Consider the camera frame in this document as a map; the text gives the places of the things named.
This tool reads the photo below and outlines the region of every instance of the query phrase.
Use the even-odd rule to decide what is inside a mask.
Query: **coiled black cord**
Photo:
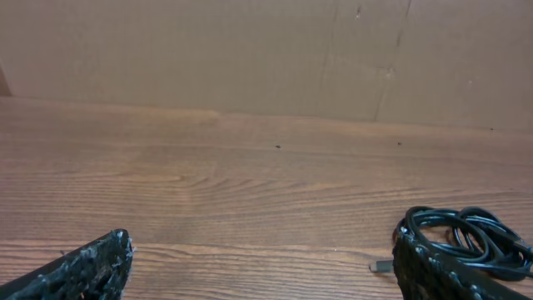
[[[421,228],[435,226],[451,227],[453,244],[429,241],[421,232]],[[482,208],[466,207],[458,212],[412,207],[398,223],[396,230],[413,234],[465,265],[487,271],[494,278],[506,281],[533,278],[533,272],[530,272],[533,265],[531,247],[524,246],[524,241],[516,232]],[[465,242],[461,241],[460,232]]]

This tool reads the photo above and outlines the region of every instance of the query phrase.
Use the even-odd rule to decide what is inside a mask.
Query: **black textured object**
[[[0,287],[0,300],[117,300],[132,265],[131,239],[117,229]]]
[[[414,207],[412,210],[431,209]],[[405,300],[530,300],[467,267],[403,227],[396,229],[394,273]]]

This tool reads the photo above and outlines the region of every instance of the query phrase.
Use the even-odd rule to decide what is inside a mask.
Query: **wood plank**
[[[366,265],[411,206],[482,206],[533,241],[532,150],[514,132],[0,98],[0,283],[126,228],[127,298],[400,298]]]

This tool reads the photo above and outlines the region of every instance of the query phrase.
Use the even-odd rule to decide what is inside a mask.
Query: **brown wood grain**
[[[401,298],[366,265],[411,206],[533,241],[532,158],[514,132],[0,98],[0,283],[126,228],[128,299]]]

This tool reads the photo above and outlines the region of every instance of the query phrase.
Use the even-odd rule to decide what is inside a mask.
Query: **black cable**
[[[422,228],[435,226],[452,228],[451,244],[429,241],[421,232]],[[494,278],[506,281],[533,278],[530,271],[533,265],[531,247],[524,246],[524,241],[516,232],[482,208],[466,207],[458,212],[412,207],[396,230],[412,234],[465,265],[490,273]],[[461,241],[460,232],[465,242]]]

